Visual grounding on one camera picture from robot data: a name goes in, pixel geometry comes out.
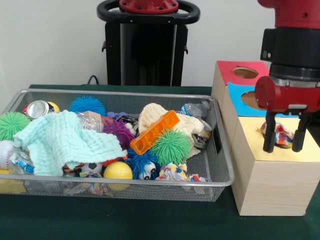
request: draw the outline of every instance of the wire mesh basket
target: wire mesh basket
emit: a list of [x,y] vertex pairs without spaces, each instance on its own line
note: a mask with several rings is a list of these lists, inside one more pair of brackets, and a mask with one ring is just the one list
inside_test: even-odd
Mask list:
[[179,111],[183,104],[210,103],[204,119],[213,129],[205,149],[189,158],[189,174],[199,174],[209,182],[130,180],[108,178],[54,177],[0,174],[0,194],[73,196],[116,199],[148,199],[215,202],[224,188],[234,181],[234,170],[218,103],[210,96],[147,94],[126,92],[26,89],[18,92],[6,107],[6,112],[21,112],[36,100],[56,103],[61,110],[69,109],[77,97],[92,96],[115,113],[138,115],[145,105],[157,103],[167,110]]

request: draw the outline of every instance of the dark green tablecloth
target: dark green tablecloth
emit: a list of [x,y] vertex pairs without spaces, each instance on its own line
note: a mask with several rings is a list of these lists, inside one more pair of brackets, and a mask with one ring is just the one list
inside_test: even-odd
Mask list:
[[[30,87],[198,95],[211,93],[210,87]],[[230,187],[215,203],[0,195],[0,240],[22,238],[319,240],[320,188],[302,217],[239,216]]]

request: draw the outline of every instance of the power cord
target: power cord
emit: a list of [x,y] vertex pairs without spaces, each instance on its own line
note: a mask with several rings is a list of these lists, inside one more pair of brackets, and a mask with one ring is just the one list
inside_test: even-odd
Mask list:
[[96,83],[97,85],[99,85],[99,80],[98,80],[98,78],[96,77],[96,75],[91,75],[91,77],[89,77],[89,80],[88,80],[88,83],[87,83],[87,84],[90,84],[92,79],[95,79],[95,83]]

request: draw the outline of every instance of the wooden box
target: wooden box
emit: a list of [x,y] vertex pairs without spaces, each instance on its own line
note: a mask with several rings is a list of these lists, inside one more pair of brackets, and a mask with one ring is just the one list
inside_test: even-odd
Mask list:
[[[253,71],[241,79],[236,68]],[[212,96],[219,103],[233,162],[232,191],[242,216],[303,216],[320,179],[320,148],[307,132],[299,153],[278,147],[273,153],[263,151],[257,129],[266,112],[247,106],[241,96],[268,74],[263,62],[218,61],[215,67]],[[284,115],[276,121],[292,132],[299,123]]]

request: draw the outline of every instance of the orange chew toy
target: orange chew toy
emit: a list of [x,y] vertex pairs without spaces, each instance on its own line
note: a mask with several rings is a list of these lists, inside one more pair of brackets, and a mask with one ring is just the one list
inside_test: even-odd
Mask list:
[[180,119],[174,110],[168,111],[160,119],[150,125],[150,127],[141,132],[140,135],[130,142],[136,154],[142,155],[148,151],[156,142],[157,138],[163,134],[163,130],[172,129]]

